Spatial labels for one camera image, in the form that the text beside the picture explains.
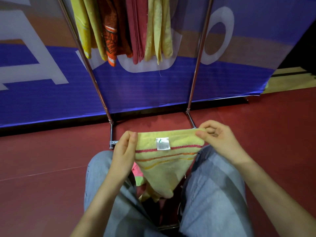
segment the leg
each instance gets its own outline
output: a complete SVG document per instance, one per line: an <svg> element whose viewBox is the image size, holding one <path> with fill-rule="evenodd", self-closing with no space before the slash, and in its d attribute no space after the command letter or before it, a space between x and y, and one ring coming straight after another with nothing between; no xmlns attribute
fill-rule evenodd
<svg viewBox="0 0 316 237"><path fill-rule="evenodd" d="M84 210L89 207L104 181L112 162L112 151L102 151L88 164ZM162 236L136 197L133 173L129 175L117 195L104 236Z"/></svg>
<svg viewBox="0 0 316 237"><path fill-rule="evenodd" d="M198 154L181 200L180 233L185 236L253 236L245 183L211 146Z"/></svg>

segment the floor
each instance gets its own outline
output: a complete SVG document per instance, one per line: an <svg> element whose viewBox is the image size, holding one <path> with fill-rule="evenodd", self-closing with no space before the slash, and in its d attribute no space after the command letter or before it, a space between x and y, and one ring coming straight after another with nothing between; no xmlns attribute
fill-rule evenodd
<svg viewBox="0 0 316 237"><path fill-rule="evenodd" d="M225 123L245 150L316 217L316 87L262 95L249 104L192 111L197 125ZM183 113L129 120L124 131L190 128ZM83 214L89 160L107 150L109 124L0 138L0 236L69 236ZM277 236L247 189L256 236Z"/></svg>

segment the right hand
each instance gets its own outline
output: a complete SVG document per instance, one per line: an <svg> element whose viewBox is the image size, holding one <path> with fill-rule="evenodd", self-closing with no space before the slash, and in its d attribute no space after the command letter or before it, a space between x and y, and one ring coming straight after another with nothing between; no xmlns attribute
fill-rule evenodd
<svg viewBox="0 0 316 237"><path fill-rule="evenodd" d="M228 159L231 163L238 162L239 158L246 154L229 126L209 120L202 123L199 128L205 128L206 132L197 131L195 135L209 143L220 155Z"/></svg>

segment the white label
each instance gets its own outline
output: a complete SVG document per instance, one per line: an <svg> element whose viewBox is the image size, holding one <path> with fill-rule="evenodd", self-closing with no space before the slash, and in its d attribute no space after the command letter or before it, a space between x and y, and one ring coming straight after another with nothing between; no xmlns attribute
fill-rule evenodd
<svg viewBox="0 0 316 237"><path fill-rule="evenodd" d="M157 150L170 150L169 137L156 138Z"/></svg>

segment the red stripe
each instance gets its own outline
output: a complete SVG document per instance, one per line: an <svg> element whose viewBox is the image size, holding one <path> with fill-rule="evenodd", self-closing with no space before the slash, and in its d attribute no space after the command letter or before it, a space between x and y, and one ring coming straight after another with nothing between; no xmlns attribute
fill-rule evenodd
<svg viewBox="0 0 316 237"><path fill-rule="evenodd" d="M201 145L184 145L184 146L176 146L176 147L171 147L171 150L176 150L176 149L181 149L181 148L188 148L188 147L200 147L202 148L203 146ZM153 151L158 151L157 149L149 149L149 150L137 150L135 151L136 153L144 153L144 152L153 152Z"/></svg>

